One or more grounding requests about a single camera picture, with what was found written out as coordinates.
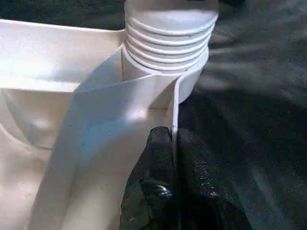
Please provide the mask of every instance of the black fabric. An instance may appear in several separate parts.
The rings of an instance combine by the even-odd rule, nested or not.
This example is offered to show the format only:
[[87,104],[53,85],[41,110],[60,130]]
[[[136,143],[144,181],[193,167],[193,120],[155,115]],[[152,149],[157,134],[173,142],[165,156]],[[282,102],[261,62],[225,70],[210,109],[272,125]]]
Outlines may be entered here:
[[[212,178],[204,182],[218,197],[243,209],[255,230],[307,229],[305,108],[229,90],[194,93],[179,111],[181,151],[203,161]],[[197,181],[189,184],[202,193]]]

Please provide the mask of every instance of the gloved hand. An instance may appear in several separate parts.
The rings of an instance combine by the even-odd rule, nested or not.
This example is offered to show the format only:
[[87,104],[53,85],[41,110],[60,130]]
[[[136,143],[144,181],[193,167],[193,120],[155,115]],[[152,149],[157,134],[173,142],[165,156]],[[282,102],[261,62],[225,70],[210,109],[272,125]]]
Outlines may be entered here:
[[120,229],[251,229],[231,187],[216,181],[221,177],[200,137],[180,129],[177,175],[173,159],[169,130],[154,128],[128,179]]

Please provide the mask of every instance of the white plastic part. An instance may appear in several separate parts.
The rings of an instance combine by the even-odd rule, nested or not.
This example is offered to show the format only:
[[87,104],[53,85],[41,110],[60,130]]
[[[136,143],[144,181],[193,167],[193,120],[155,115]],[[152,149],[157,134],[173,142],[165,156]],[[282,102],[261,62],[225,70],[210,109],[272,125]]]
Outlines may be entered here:
[[26,144],[51,148],[72,92],[100,74],[126,33],[9,20],[0,31],[0,123]]
[[188,53],[188,54],[182,54],[182,55],[165,55],[165,54],[158,54],[153,53],[150,51],[147,51],[145,49],[140,48],[138,45],[131,44],[128,40],[126,40],[126,45],[129,47],[129,49],[134,50],[139,53],[139,55],[143,56],[144,58],[151,59],[151,58],[160,58],[160,59],[178,59],[176,62],[180,61],[186,61],[191,60],[197,56],[199,56],[207,47],[203,46],[202,48]]
[[183,54],[188,54],[192,53],[194,51],[198,51],[202,49],[206,44],[208,44],[210,37],[208,37],[208,40],[205,40],[201,42],[200,44],[197,43],[196,46],[187,46],[187,47],[181,47],[181,48],[175,48],[174,46],[159,46],[155,44],[150,44],[146,42],[140,42],[131,35],[127,34],[127,39],[128,41],[136,46],[139,46],[140,48],[147,50],[152,53],[157,53],[157,54],[163,54],[163,55],[183,55]]
[[[4,61],[7,57],[8,60],[15,58],[18,64],[37,55],[37,60],[54,61],[59,68],[52,68],[46,75],[43,71],[36,73],[33,65],[28,69],[21,65],[24,75],[14,72],[14,68],[1,72],[8,79],[4,86],[8,88],[4,92],[8,111],[30,144],[50,143],[57,130],[52,130],[52,135],[50,132],[43,135],[44,128],[58,128],[67,107],[65,103],[70,101],[25,229],[118,229],[119,206],[127,178],[145,147],[149,131],[156,126],[169,127],[176,151],[178,105],[191,93],[208,59],[208,49],[195,57],[197,61],[193,60],[190,68],[186,66],[186,71],[162,73],[137,63],[124,44],[119,46],[125,38],[124,31],[66,29],[6,20],[0,21],[0,26],[7,32],[1,47]],[[191,35],[191,30],[190,34],[186,32],[175,34]],[[80,43],[76,44],[74,39],[78,36]],[[178,50],[162,46],[162,52],[150,44],[152,47],[146,52],[157,51],[156,54],[166,55],[165,58],[194,55],[207,46],[209,38]],[[138,46],[133,39],[129,41]],[[21,56],[20,62],[13,49]],[[14,85],[12,76],[29,84]],[[32,100],[27,100],[29,93],[33,93]]]
[[186,46],[203,41],[211,34],[213,28],[214,24],[208,30],[201,34],[192,34],[191,36],[187,36],[187,38],[184,37],[183,39],[182,36],[162,36],[158,34],[151,34],[146,31],[140,31],[134,29],[132,26],[126,23],[127,33],[131,34],[135,38],[139,38],[144,41],[163,46]]
[[200,56],[193,59],[192,61],[187,61],[187,62],[183,62],[183,63],[160,63],[160,62],[150,61],[150,60],[144,59],[142,57],[139,57],[139,56],[137,56],[137,54],[134,54],[133,52],[130,52],[129,50],[128,50],[128,53],[135,61],[137,61],[141,65],[144,65],[144,66],[151,68],[151,69],[160,70],[160,71],[163,71],[163,72],[179,71],[179,70],[185,71],[188,68],[195,65],[201,59],[202,55],[208,54],[207,52],[204,51]]
[[181,75],[138,69],[127,78],[118,70],[133,68],[120,62],[123,48],[102,63],[107,75],[91,75],[75,91],[26,229],[118,229],[125,184],[150,129],[167,126],[176,135],[178,104],[207,56]]
[[127,0],[125,12],[139,27],[162,35],[206,30],[218,17],[218,1]]

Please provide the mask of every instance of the white container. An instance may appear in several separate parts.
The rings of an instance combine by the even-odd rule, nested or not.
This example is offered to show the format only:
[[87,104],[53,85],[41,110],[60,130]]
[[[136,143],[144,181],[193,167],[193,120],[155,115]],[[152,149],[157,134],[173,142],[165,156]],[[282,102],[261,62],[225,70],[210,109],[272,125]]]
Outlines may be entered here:
[[143,30],[191,35],[206,30],[217,20],[218,1],[127,0],[125,12]]

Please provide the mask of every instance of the black glove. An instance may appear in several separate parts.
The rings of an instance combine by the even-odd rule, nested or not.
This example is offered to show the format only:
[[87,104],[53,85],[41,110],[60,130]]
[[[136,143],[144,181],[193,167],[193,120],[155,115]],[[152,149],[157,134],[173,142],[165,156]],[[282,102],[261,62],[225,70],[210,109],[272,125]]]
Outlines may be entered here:
[[179,130],[178,176],[172,151],[168,129],[154,128],[128,179],[120,229],[251,229],[232,188],[215,181],[221,177],[201,138]]

